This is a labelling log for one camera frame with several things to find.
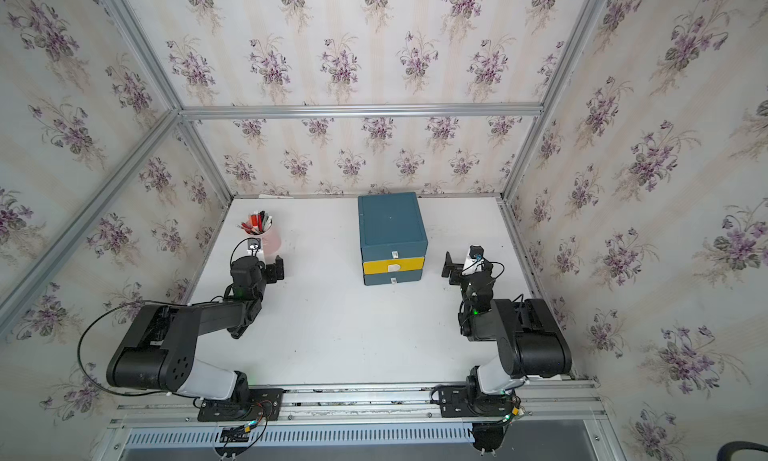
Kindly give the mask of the yellow drawer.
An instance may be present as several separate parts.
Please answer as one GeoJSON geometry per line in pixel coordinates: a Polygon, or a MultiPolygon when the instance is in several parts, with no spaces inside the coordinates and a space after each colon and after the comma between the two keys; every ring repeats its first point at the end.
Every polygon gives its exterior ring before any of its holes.
{"type": "Polygon", "coordinates": [[[383,259],[363,263],[365,275],[420,271],[424,266],[424,257],[383,259]]]}

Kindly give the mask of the teal drawer cabinet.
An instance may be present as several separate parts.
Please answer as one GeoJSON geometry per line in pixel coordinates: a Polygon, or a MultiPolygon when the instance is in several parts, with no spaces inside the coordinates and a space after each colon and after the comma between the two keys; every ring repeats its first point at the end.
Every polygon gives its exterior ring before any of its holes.
{"type": "Polygon", "coordinates": [[[414,192],[360,196],[357,207],[360,254],[362,245],[428,242],[414,192]]]}

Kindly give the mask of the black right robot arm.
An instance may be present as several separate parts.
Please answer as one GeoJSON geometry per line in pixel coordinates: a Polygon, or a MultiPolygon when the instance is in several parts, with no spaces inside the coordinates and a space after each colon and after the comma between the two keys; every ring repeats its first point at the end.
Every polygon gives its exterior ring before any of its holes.
{"type": "Polygon", "coordinates": [[[471,342],[496,345],[497,356],[471,369],[468,396],[501,396],[538,376],[552,378],[572,369],[572,353],[546,301],[526,298],[497,298],[495,266],[503,264],[484,256],[479,245],[469,247],[461,263],[447,254],[441,276],[460,288],[457,313],[459,331],[471,342]]]}

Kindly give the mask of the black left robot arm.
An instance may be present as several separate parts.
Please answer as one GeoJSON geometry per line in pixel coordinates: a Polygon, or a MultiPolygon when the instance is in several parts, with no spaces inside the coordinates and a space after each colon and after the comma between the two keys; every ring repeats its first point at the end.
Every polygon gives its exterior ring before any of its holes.
{"type": "Polygon", "coordinates": [[[256,256],[230,263],[232,284],[220,301],[189,306],[145,304],[110,360],[106,378],[119,388],[164,391],[244,404],[247,376],[198,361],[198,338],[226,331],[237,340],[261,311],[266,286],[284,279],[284,261],[267,264],[256,256]]]}

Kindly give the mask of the teal top drawer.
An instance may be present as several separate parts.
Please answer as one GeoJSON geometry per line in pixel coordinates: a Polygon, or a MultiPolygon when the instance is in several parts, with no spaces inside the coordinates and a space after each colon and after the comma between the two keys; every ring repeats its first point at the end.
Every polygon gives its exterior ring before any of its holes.
{"type": "Polygon", "coordinates": [[[362,245],[361,256],[364,262],[419,258],[426,255],[428,242],[419,240],[414,242],[385,243],[376,245],[362,245]]]}

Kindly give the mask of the pink pen cup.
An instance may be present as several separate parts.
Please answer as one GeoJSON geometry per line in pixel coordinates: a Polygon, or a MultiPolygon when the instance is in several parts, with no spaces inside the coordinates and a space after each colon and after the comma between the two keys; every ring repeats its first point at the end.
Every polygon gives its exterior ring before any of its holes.
{"type": "Polygon", "coordinates": [[[279,254],[282,239],[278,227],[273,221],[268,221],[264,230],[252,234],[252,237],[260,240],[261,252],[266,259],[272,260],[279,254]]]}

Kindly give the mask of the red and black pens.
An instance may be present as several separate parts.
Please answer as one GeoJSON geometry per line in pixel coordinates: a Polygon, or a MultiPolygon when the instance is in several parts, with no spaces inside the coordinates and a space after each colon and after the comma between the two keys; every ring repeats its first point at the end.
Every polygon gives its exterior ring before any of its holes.
{"type": "Polygon", "coordinates": [[[263,235],[271,229],[273,217],[266,211],[252,212],[240,228],[249,235],[263,235]]]}

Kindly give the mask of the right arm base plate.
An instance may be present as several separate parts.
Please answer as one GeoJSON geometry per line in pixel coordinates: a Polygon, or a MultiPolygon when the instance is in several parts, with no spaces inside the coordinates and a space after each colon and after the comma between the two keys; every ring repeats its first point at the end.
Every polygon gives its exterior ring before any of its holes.
{"type": "Polygon", "coordinates": [[[431,388],[431,404],[443,418],[511,419],[520,413],[520,400],[509,394],[485,394],[464,384],[440,384],[431,388]]]}

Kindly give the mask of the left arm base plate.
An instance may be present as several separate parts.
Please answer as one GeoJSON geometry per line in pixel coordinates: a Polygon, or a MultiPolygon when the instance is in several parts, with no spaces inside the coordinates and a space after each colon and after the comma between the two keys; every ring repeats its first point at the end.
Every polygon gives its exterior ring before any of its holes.
{"type": "Polygon", "coordinates": [[[280,388],[251,388],[245,400],[204,399],[198,410],[198,422],[246,422],[258,419],[276,421],[285,391],[280,388]]]}

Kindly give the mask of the aluminium frame profiles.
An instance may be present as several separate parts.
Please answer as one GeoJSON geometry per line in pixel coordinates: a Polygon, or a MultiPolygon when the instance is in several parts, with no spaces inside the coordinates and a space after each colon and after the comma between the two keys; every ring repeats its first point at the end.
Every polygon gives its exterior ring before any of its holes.
{"type": "Polygon", "coordinates": [[[515,161],[511,174],[502,190],[509,197],[519,185],[528,162],[533,142],[553,114],[558,98],[565,91],[568,76],[575,69],[578,58],[589,37],[594,33],[600,12],[606,0],[584,0],[572,31],[565,43],[550,83],[540,102],[505,103],[377,103],[341,105],[254,105],[254,106],[201,106],[182,104],[177,91],[163,73],[155,50],[151,48],[145,30],[128,0],[100,0],[114,20],[118,31],[137,57],[151,85],[160,94],[167,110],[141,138],[138,145],[124,158],[116,170],[95,190],[77,211],[61,234],[22,275],[1,303],[1,332],[7,334],[19,321],[23,312],[37,299],[45,284],[52,280],[85,236],[96,226],[108,208],[118,199],[128,184],[137,176],[150,156],[162,145],[172,130],[178,130],[187,142],[197,165],[212,182],[220,202],[230,205],[234,196],[215,165],[210,150],[205,146],[193,123],[196,120],[235,120],[263,115],[268,119],[303,119],[316,117],[429,117],[432,115],[522,115],[533,118],[534,123],[525,138],[522,152],[515,161]]]}

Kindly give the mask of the aluminium mounting rail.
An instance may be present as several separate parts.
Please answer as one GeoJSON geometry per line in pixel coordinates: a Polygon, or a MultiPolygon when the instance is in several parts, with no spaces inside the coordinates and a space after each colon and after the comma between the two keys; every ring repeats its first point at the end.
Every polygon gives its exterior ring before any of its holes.
{"type": "MultiPolygon", "coordinates": [[[[607,410],[591,381],[532,379],[516,389],[521,399],[516,421],[606,420],[607,410]]],[[[494,422],[510,414],[494,408],[481,417],[453,393],[444,396],[428,383],[286,385],[273,426],[335,424],[494,422]]],[[[197,411],[151,397],[143,404],[121,404],[108,428],[192,427],[197,411]]]]}

